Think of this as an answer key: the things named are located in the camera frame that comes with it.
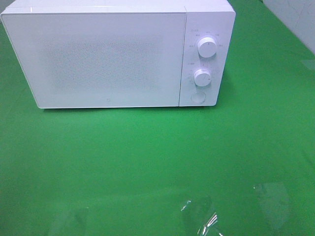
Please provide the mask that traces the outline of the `round white door button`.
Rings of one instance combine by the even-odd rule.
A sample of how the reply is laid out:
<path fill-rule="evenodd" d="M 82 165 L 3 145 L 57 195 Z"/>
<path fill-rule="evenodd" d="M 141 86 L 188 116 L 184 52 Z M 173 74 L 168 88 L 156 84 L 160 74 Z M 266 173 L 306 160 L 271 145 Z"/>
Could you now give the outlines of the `round white door button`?
<path fill-rule="evenodd" d="M 205 102 L 206 94 L 203 92 L 196 92 L 191 96 L 191 100 L 194 103 L 202 104 Z"/>

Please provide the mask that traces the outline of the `white round knob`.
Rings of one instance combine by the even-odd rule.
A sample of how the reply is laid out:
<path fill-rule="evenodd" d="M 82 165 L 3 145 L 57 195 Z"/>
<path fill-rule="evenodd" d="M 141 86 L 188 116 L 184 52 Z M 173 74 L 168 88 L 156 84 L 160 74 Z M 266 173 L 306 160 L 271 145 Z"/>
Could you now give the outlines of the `white round knob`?
<path fill-rule="evenodd" d="M 194 73 L 194 83 L 198 87 L 206 87 L 210 84 L 212 79 L 211 73 L 208 69 L 198 69 Z"/>
<path fill-rule="evenodd" d="M 210 58 L 217 51 L 217 43 L 212 37 L 204 37 L 197 43 L 198 53 L 203 58 Z"/>

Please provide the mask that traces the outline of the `white microwave door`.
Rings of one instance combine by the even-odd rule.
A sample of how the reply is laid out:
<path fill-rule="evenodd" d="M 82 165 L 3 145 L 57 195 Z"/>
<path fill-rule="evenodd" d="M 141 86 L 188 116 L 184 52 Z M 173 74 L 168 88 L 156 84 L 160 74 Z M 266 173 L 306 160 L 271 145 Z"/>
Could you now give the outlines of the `white microwave door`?
<path fill-rule="evenodd" d="M 185 13 L 1 17 L 40 108 L 179 104 Z"/>

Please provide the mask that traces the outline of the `white microwave oven body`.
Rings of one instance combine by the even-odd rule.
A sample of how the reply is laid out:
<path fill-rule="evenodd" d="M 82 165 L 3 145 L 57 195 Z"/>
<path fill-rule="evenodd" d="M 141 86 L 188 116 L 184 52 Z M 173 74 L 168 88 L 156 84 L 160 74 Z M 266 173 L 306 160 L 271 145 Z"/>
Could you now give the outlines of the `white microwave oven body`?
<path fill-rule="evenodd" d="M 225 0 L 16 0 L 1 13 L 0 18 L 3 23 L 2 14 L 82 13 L 185 13 L 180 95 L 176 107 L 216 104 L 236 16 L 229 2 Z M 204 37 L 212 37 L 217 43 L 217 51 L 210 58 L 203 58 L 198 53 L 197 43 Z M 210 71 L 212 79 L 208 86 L 198 87 L 194 83 L 194 73 L 198 69 Z M 204 103 L 192 102 L 191 96 L 196 92 L 206 94 Z"/>

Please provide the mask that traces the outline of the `clear plastic wrap piece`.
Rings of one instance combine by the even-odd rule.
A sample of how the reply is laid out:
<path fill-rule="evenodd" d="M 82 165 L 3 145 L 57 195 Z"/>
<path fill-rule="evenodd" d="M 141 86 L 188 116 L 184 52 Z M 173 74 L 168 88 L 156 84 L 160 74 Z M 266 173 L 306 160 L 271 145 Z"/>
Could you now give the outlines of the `clear plastic wrap piece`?
<path fill-rule="evenodd" d="M 186 236 L 223 236 L 209 196 L 188 199 L 181 207 Z"/>

